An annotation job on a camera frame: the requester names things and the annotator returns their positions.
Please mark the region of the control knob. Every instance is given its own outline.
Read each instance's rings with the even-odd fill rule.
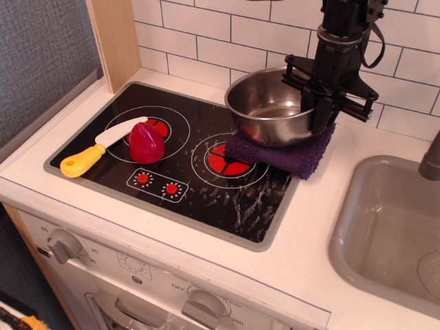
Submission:
[[[181,312],[208,329],[214,330],[225,310],[225,305],[215,296],[196,290],[191,293]]]
[[[69,259],[76,258],[83,249],[74,235],[62,229],[55,229],[51,233],[47,238],[47,246],[61,265],[64,265]]]

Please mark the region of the stainless steel bowl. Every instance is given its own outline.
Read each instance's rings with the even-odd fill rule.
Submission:
[[[315,109],[300,112],[300,92],[281,81],[285,67],[252,72],[225,94],[236,127],[251,142],[290,146],[311,137]]]

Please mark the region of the black cooktop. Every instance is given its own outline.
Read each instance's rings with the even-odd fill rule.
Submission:
[[[46,170],[63,176],[64,158],[94,145],[105,129],[140,116],[164,138],[160,161],[134,162],[124,137],[82,177],[69,180],[233,243],[266,246],[287,203],[283,197],[293,194],[292,175],[226,157],[225,141],[235,125],[217,104],[133,83],[60,148]]]

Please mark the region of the gray sink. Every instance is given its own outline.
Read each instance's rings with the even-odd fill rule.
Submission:
[[[329,256],[351,285],[440,319],[440,181],[418,165],[375,156],[357,166]]]

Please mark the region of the white tile wall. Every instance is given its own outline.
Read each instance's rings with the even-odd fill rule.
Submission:
[[[284,66],[287,54],[314,58],[323,16],[322,0],[132,3],[142,66],[222,89]],[[440,129],[440,0],[390,0],[384,13],[385,57],[360,74],[380,95],[366,124],[431,140]],[[372,35],[367,62],[380,48]]]

